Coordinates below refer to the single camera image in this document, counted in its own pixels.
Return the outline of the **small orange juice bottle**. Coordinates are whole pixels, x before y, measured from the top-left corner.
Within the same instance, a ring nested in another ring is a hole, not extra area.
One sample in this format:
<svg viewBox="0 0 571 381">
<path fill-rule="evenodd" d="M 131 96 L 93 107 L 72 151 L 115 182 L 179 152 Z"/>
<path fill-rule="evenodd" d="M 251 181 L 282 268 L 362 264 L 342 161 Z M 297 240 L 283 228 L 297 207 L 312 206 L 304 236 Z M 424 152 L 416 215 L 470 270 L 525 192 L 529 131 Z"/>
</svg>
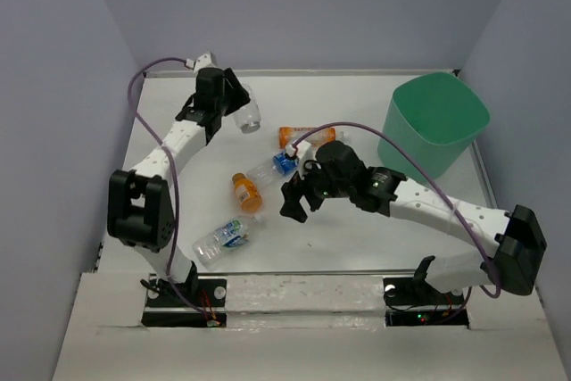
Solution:
<svg viewBox="0 0 571 381">
<path fill-rule="evenodd" d="M 240 209 L 247 213 L 255 213 L 261 209 L 262 196 L 257 186 L 243 173 L 236 173 L 232 177 L 234 196 Z"/>
</svg>

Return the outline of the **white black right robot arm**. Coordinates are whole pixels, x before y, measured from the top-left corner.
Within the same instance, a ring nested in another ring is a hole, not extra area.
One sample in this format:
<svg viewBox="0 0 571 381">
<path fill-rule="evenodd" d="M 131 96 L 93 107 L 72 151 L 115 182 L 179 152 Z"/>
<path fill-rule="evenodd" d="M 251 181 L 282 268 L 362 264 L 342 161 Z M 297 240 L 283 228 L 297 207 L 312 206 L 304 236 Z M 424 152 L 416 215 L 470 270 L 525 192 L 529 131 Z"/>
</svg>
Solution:
<svg viewBox="0 0 571 381">
<path fill-rule="evenodd" d="M 472 286 L 520 296 L 534 290 L 547 242 L 533 210 L 517 205 L 502 211 L 439 195 L 396 170 L 366 166 L 340 141 L 319 148 L 306 141 L 288 145 L 285 158 L 295 161 L 297 171 L 281 187 L 284 217 L 303 223 L 326 199 L 346 198 L 362 211 L 411 221 L 473 246 L 456 256 L 426 256 L 410 281 L 418 301 Z"/>
</svg>

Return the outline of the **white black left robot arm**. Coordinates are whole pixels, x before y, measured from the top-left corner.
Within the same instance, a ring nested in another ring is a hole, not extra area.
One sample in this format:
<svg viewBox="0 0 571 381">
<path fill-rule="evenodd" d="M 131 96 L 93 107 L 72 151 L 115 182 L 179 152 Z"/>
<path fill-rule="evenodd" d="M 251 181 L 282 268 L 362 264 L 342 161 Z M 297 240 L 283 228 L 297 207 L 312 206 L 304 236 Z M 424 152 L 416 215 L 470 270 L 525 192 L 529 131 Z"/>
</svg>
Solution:
<svg viewBox="0 0 571 381">
<path fill-rule="evenodd" d="M 201 68 L 169 133 L 136 166 L 115 170 L 109 179 L 108 235 L 147 261 L 176 304 L 189 304 L 198 290 L 197 267 L 177 244 L 178 174 L 211 142 L 222 119 L 249 102 L 232 69 Z"/>
</svg>

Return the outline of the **green plastic bin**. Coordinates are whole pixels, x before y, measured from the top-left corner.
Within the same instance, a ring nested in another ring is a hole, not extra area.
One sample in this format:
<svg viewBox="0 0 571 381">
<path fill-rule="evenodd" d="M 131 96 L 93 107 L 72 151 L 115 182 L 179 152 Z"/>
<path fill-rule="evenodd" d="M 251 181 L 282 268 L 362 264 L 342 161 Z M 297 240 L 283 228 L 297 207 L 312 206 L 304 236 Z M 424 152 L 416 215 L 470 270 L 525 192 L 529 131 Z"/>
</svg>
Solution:
<svg viewBox="0 0 571 381">
<path fill-rule="evenodd" d="M 488 126 L 478 95 L 451 73 L 414 78 L 393 91 L 377 153 L 389 169 L 424 184 L 438 179 Z"/>
</svg>

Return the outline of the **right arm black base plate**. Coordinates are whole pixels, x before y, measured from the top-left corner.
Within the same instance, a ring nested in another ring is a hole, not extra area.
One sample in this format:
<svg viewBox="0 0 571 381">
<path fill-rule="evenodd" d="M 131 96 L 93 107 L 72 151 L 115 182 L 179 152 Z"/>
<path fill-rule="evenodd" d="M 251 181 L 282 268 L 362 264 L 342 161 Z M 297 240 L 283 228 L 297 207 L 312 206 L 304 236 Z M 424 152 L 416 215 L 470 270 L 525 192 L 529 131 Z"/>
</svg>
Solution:
<svg viewBox="0 0 571 381">
<path fill-rule="evenodd" d="M 464 294 L 443 294 L 412 277 L 386 277 L 383 288 L 387 327 L 469 327 Z"/>
</svg>

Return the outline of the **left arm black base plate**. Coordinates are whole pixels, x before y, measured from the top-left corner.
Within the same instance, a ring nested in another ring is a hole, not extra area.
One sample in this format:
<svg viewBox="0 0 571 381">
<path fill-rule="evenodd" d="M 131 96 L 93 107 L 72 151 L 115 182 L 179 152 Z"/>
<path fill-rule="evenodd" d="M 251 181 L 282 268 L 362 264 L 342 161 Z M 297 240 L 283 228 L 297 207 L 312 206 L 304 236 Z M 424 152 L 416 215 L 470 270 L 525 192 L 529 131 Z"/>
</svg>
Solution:
<svg viewBox="0 0 571 381">
<path fill-rule="evenodd" d="M 226 297 L 228 282 L 223 277 L 199 277 L 198 289 L 180 300 L 169 283 L 151 275 L 141 279 L 145 289 L 145 305 L 141 323 L 144 327 L 219 328 L 227 325 Z"/>
</svg>

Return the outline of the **long orange label bottle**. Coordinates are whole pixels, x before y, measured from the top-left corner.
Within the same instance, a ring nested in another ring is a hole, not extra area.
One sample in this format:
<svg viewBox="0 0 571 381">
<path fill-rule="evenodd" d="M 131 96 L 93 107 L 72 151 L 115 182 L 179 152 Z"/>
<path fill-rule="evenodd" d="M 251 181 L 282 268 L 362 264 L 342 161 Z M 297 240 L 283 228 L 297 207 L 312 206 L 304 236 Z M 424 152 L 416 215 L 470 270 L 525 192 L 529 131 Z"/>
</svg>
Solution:
<svg viewBox="0 0 571 381">
<path fill-rule="evenodd" d="M 289 143 L 293 143 L 299 137 L 310 132 L 312 128 L 295 128 L 295 127 L 280 127 L 277 131 L 277 143 L 280 149 L 285 149 Z M 339 128 L 323 128 L 310 136 L 305 137 L 305 140 L 312 144 L 314 147 L 319 147 L 325 143 L 339 140 L 345 142 L 349 134 Z"/>
</svg>

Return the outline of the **clear jar with silver rim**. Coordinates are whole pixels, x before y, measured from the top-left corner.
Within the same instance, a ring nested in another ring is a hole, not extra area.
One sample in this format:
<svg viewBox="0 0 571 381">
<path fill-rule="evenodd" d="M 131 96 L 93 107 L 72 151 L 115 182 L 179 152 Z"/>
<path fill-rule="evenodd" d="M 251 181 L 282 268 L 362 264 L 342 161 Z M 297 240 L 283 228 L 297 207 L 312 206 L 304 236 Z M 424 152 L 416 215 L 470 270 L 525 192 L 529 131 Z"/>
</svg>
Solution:
<svg viewBox="0 0 571 381">
<path fill-rule="evenodd" d="M 252 89 L 243 84 L 250 101 L 232 114 L 236 127 L 245 135 L 258 131 L 261 127 L 261 111 Z"/>
</svg>

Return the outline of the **clear bottle green blue label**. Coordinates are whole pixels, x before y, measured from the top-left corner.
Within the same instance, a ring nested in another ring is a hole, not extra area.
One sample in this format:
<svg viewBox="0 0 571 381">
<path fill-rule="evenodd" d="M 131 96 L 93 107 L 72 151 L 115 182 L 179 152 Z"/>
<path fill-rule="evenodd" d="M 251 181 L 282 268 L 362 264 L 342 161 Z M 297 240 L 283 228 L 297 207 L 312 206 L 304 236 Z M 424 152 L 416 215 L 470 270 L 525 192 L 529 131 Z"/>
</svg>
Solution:
<svg viewBox="0 0 571 381">
<path fill-rule="evenodd" d="M 253 241 L 263 225 L 264 219 L 260 214 L 236 216 L 195 241 L 194 254 L 206 269 L 211 269 Z"/>
</svg>

